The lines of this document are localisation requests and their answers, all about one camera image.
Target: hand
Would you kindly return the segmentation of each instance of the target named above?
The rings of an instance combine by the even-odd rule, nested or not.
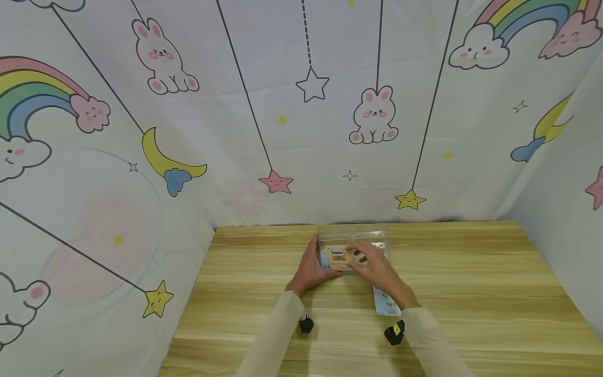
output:
[[[349,244],[346,250],[356,250],[355,255],[364,254],[360,261],[366,260],[366,267],[353,262],[349,262],[347,266],[356,271],[364,280],[387,293],[400,309],[420,307],[411,287],[398,276],[381,250],[363,241]]]
[[[295,276],[289,284],[285,287],[285,291],[293,291],[299,297],[302,294],[318,285],[325,280],[340,277],[341,272],[339,271],[327,271],[325,270],[318,261],[318,254],[320,249],[318,248],[318,234],[315,233],[314,237],[310,240],[306,251],[301,256],[300,266],[295,273]]]

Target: small yellow star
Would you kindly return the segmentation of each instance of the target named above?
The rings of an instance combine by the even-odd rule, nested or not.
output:
[[[410,190],[405,195],[398,195],[396,197],[400,202],[398,209],[410,207],[412,209],[418,209],[419,203],[426,201],[427,199],[421,198],[415,195],[414,190]]]
[[[284,126],[289,120],[285,118],[282,114],[279,114],[279,118],[275,120],[275,122],[280,123],[280,125]]]
[[[163,309],[165,304],[168,303],[174,297],[174,295],[165,290],[165,280],[161,281],[156,291],[147,291],[147,310],[142,318],[147,318],[149,315],[155,313],[159,318],[163,317]]]
[[[446,153],[444,153],[444,154],[441,154],[440,156],[441,156],[441,157],[442,157],[444,160],[448,161],[448,159],[451,159],[451,158],[453,158],[453,157],[454,157],[454,154],[452,154],[452,152],[451,152],[451,151],[448,151],[448,152],[446,152]]]
[[[113,247],[124,244],[124,235],[113,236]]]

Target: card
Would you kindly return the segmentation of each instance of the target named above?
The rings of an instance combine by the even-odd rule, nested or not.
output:
[[[375,309],[378,315],[390,317],[400,317],[402,311],[396,305],[394,300],[379,288],[373,287],[373,296],[375,299]]]
[[[346,250],[347,245],[328,245],[324,248],[324,254],[327,257],[329,267],[336,271],[352,271],[347,266],[348,262],[353,262],[359,265],[366,265],[366,262],[360,263],[360,259],[364,254],[354,255],[355,250]]]

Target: pink star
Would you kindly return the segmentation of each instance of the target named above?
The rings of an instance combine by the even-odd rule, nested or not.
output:
[[[276,174],[274,170],[270,171],[268,178],[260,178],[259,180],[265,185],[268,185],[270,194],[277,191],[286,192],[287,194],[291,193],[289,190],[289,184],[293,182],[293,178],[281,177],[280,175]]]
[[[586,189],[586,193],[595,197],[593,210],[597,210],[603,204],[603,166],[599,169],[597,180]]]

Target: wood grain surface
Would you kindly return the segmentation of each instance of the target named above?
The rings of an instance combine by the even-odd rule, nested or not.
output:
[[[161,377],[233,376],[315,226],[218,228]],[[393,265],[476,376],[602,376],[603,345],[512,221],[390,224]],[[371,286],[344,276],[302,301],[279,376],[423,376]]]

